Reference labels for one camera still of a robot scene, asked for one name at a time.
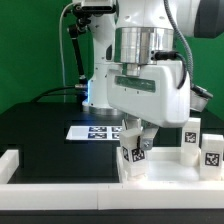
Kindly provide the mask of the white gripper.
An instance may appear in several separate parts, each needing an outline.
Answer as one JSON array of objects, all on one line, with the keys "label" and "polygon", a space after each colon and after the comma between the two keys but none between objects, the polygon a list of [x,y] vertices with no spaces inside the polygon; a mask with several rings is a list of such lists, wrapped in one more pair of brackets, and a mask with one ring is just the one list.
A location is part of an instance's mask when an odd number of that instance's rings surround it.
[{"label": "white gripper", "polygon": [[151,150],[159,127],[182,127],[189,119],[190,81],[178,89],[183,77],[181,63],[142,66],[137,77],[122,74],[111,65],[107,74],[107,99],[111,107],[125,112],[126,130],[142,129],[141,119],[153,123],[142,130],[140,148]]}]

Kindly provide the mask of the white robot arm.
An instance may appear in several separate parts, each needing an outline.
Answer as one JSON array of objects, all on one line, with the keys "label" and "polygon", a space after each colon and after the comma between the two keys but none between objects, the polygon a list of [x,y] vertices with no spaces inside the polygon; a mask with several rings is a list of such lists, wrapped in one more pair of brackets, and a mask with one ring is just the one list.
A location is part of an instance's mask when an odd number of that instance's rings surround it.
[{"label": "white robot arm", "polygon": [[116,109],[152,124],[135,140],[149,150],[160,127],[179,128],[212,94],[193,83],[193,56],[175,38],[224,33],[224,0],[73,0],[75,31],[92,32],[94,73],[85,109]]}]

